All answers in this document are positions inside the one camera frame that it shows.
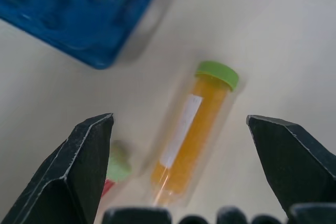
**white label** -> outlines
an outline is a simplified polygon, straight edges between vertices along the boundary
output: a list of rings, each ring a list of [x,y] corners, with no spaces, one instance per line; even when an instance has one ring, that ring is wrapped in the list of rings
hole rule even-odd
[[[176,130],[171,141],[166,146],[161,158],[161,165],[171,168],[174,164],[176,156],[184,142],[191,124],[195,118],[198,108],[202,103],[202,97],[190,94],[184,106],[182,115],[177,122]]]

